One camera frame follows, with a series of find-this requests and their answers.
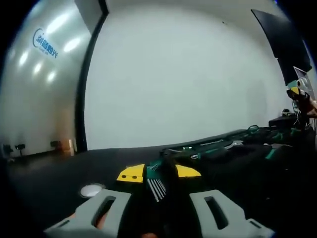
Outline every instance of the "round button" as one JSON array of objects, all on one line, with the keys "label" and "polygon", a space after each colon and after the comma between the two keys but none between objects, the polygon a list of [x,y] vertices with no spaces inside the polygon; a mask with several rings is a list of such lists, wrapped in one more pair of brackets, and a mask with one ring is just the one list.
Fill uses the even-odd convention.
[{"label": "round button", "polygon": [[92,198],[96,196],[105,186],[101,184],[90,184],[82,187],[80,195],[84,198]]}]

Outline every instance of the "black panel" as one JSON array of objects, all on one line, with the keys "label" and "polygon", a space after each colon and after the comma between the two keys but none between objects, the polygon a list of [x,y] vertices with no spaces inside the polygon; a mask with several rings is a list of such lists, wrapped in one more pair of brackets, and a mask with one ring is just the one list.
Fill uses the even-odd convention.
[{"label": "black panel", "polygon": [[276,58],[287,59],[293,66],[308,72],[311,62],[303,39],[293,24],[281,17],[258,10],[251,10],[272,47]]},{"label": "black panel", "polygon": [[109,11],[106,5],[106,0],[98,0],[101,11],[103,12],[103,15],[108,15]]},{"label": "black panel", "polygon": [[317,34],[315,1],[311,0],[278,0],[278,6],[292,20],[305,40],[305,44],[316,65],[317,56]]},{"label": "black panel", "polygon": [[[108,10],[105,9],[106,5],[101,5],[103,13],[108,13]],[[86,132],[85,132],[85,93],[86,93],[86,82],[87,76],[90,66],[90,61],[93,56],[95,44],[101,31],[101,28],[106,20],[107,15],[103,14],[97,26],[92,33],[89,45],[87,47],[87,51],[85,54],[83,66],[80,72],[80,78],[77,87],[77,95],[76,95],[76,105],[75,105],[75,132],[76,132],[76,145],[77,145],[77,152],[84,152],[87,151],[87,141],[86,141]]]},{"label": "black panel", "polygon": [[298,80],[298,76],[292,63],[290,63],[286,59],[277,59],[277,61],[279,63],[279,66],[281,67],[285,85],[289,84],[290,82],[293,82],[294,80]]}]

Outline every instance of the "white backdrop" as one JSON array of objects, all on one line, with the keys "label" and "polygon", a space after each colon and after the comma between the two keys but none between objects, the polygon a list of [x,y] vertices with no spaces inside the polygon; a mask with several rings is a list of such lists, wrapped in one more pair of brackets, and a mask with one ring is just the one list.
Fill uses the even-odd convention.
[{"label": "white backdrop", "polygon": [[176,4],[109,9],[87,79],[89,150],[181,143],[265,126],[291,108],[260,25],[243,28],[243,22],[257,23],[251,12],[232,23]]}]

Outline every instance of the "blue logo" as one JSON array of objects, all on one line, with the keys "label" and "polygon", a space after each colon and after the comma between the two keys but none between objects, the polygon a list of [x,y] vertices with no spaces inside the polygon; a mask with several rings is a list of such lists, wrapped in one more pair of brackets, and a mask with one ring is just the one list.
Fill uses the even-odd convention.
[{"label": "blue logo", "polygon": [[53,46],[45,39],[44,32],[42,28],[38,28],[33,35],[33,46],[39,48],[45,55],[52,55],[57,57],[58,52],[54,49]]}]

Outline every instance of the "white wall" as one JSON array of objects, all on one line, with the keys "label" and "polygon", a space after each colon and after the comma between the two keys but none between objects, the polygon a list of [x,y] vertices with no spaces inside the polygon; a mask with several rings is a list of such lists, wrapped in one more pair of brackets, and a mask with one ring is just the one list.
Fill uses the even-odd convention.
[{"label": "white wall", "polygon": [[106,0],[110,13],[145,3],[171,5],[177,8],[197,10],[219,17],[226,24],[234,25],[253,37],[264,47],[268,41],[250,9],[261,10],[286,18],[273,0]]},{"label": "white wall", "polygon": [[263,39],[257,41],[252,29],[188,7],[139,4],[109,11],[87,79],[90,150],[181,143],[265,126],[291,108],[260,25]]}]

